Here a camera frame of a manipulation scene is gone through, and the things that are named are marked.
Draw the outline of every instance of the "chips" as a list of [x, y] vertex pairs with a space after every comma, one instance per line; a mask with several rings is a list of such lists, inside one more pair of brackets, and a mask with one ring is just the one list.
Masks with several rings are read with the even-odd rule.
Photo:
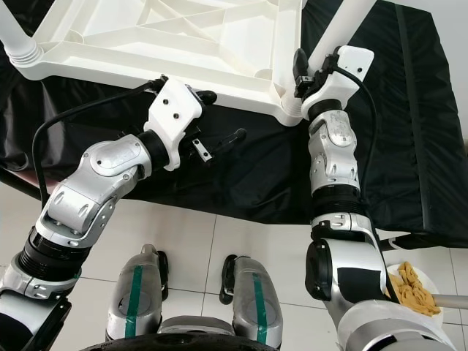
[[418, 275], [409, 262], [400, 265], [398, 272], [400, 276], [389, 274], [390, 280], [400, 303], [411, 308], [413, 311], [434, 316], [440, 313], [432, 294], [423, 288]]

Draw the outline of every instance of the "black wheel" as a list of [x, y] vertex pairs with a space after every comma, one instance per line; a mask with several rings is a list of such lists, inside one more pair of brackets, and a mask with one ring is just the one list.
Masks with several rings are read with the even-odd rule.
[[221, 290], [219, 291], [219, 301], [224, 305], [229, 305], [233, 302], [234, 296], [230, 295], [234, 293], [234, 266], [236, 255], [230, 254], [224, 261], [221, 273]]
[[162, 333], [117, 339], [82, 351], [275, 351], [276, 349], [240, 336], [211, 333]]
[[158, 251], [159, 274], [161, 275], [162, 300], [166, 301], [169, 296], [169, 261], [164, 251]]

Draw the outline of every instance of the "green stripe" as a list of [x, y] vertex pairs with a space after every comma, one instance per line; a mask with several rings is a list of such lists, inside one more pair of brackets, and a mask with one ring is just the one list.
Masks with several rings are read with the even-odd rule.
[[132, 290], [130, 291], [129, 308], [125, 322], [125, 337], [134, 338], [137, 333], [137, 314], [140, 304], [141, 275], [143, 267], [137, 265], [133, 270]]
[[266, 334], [267, 334], [267, 322], [266, 322], [266, 310], [265, 310], [265, 300], [263, 299], [263, 289], [262, 281], [258, 274], [252, 274], [254, 278], [254, 291], [255, 291], [255, 304], [257, 305], [257, 341], [262, 344], [266, 344]]

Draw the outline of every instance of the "black cloth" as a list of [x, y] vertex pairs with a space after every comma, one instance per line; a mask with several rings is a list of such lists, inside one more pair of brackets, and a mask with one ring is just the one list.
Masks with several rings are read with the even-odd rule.
[[[53, 1], [5, 2], [33, 34]], [[314, 0], [306, 5], [301, 46], [308, 54], [339, 4]], [[369, 174], [374, 223], [383, 230], [422, 233], [427, 243], [468, 247], [468, 163], [448, 63], [431, 15], [378, 1], [350, 44], [375, 52], [365, 80], [381, 118]], [[28, 81], [0, 50], [0, 165], [32, 169], [31, 141], [41, 123], [120, 91], [59, 77]], [[68, 176], [90, 145], [142, 129], [152, 99], [142, 94], [52, 127], [48, 137], [53, 142], [47, 142], [43, 154], [47, 177]], [[361, 172], [371, 140], [370, 110], [361, 93], [346, 110], [358, 137], [355, 155]], [[161, 171], [141, 181], [128, 197], [262, 223], [309, 223], [305, 121], [283, 127], [271, 116], [212, 106], [199, 127], [208, 148], [238, 128], [246, 129], [247, 137], [210, 167], [190, 159], [175, 172]]]

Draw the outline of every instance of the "floor tile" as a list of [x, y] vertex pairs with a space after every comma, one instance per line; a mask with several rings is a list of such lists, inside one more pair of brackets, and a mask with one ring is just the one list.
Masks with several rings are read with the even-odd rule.
[[[400, 232], [385, 232], [379, 230], [381, 239], [404, 235]], [[387, 266], [410, 262], [413, 266], [421, 269], [435, 283], [441, 294], [457, 295], [455, 277], [453, 275], [452, 259], [450, 250], [445, 247], [434, 247], [430, 249], [416, 250], [393, 250], [384, 253]], [[457, 309], [444, 310], [444, 322], [461, 324], [460, 314]]]
[[462, 326], [462, 330], [463, 330], [463, 336], [465, 338], [465, 349], [467, 348], [467, 345], [468, 345], [468, 326], [467, 325], [463, 325]]
[[[107, 309], [115, 282], [80, 279], [69, 297], [72, 311], [64, 328], [53, 345], [52, 351], [81, 350], [105, 341]], [[162, 303], [162, 316], [166, 320], [181, 315], [201, 315], [203, 294], [169, 290], [169, 297]]]
[[[284, 303], [281, 308], [284, 320], [282, 351], [338, 350], [335, 326], [326, 310]], [[203, 316], [231, 323], [233, 307], [221, 304], [217, 295], [205, 294]]]
[[201, 316], [203, 294], [169, 289], [169, 297], [162, 303], [162, 318], [167, 320], [178, 316]]
[[218, 216], [206, 292], [219, 293], [222, 266], [229, 254], [247, 255], [265, 266], [280, 302], [324, 308], [304, 287], [310, 243], [308, 225], [264, 225]]
[[215, 216], [122, 200], [83, 265], [82, 276], [116, 281], [125, 263], [153, 244], [169, 260], [169, 287], [204, 292]]
[[443, 324], [442, 329], [448, 335], [457, 351], [465, 351], [465, 341], [461, 325]]
[[9, 265], [23, 250], [40, 213], [40, 201], [0, 183], [0, 265]]
[[76, 351], [105, 341], [107, 310], [116, 283], [80, 279], [69, 296], [72, 311], [52, 351]]
[[231, 324], [233, 322], [233, 305], [223, 305], [219, 302], [218, 295], [205, 294], [202, 316], [218, 318]]
[[[459, 295], [468, 295], [468, 250], [450, 249], [455, 274], [456, 289]], [[468, 325], [468, 310], [460, 310], [461, 321]]]

